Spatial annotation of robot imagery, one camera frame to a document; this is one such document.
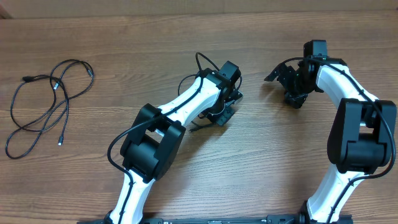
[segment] robotic arm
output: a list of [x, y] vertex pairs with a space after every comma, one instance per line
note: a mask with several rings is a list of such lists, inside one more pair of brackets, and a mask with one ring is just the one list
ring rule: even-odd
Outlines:
[[[219, 71], [200, 68], [193, 85], [170, 103], [158, 108], [146, 104], [132, 125], [137, 128], [129, 132], [120, 151], [124, 157], [123, 166], [134, 180], [132, 188], [130, 177], [125, 174], [116, 208], [104, 220], [89, 223], [140, 223], [150, 188], [173, 163], [185, 127], [199, 114], [220, 126], [228, 122], [234, 114], [231, 105], [238, 103], [243, 97], [235, 88], [239, 78], [239, 67], [229, 61]], [[156, 122], [142, 125], [159, 116], [162, 118]], [[163, 136], [161, 142], [149, 137], [147, 130]]]
[[[304, 58], [292, 59], [302, 60], [298, 63], [299, 69], [294, 70], [285, 65], [286, 61], [282, 62], [265, 81], [278, 77], [286, 90], [285, 102], [294, 108], [300, 108], [313, 90], [325, 92], [338, 108], [328, 139], [331, 164], [318, 190], [303, 204], [296, 220], [306, 224], [352, 223], [350, 216], [339, 219], [340, 210], [365, 179], [360, 177], [373, 174], [378, 167], [385, 166], [392, 154], [386, 127], [368, 99], [380, 109], [392, 135], [396, 106], [391, 101], [380, 101], [364, 90], [351, 76], [344, 61], [327, 56], [325, 40], [306, 43]], [[374, 131], [372, 134], [360, 133], [360, 126], [373, 128]]]

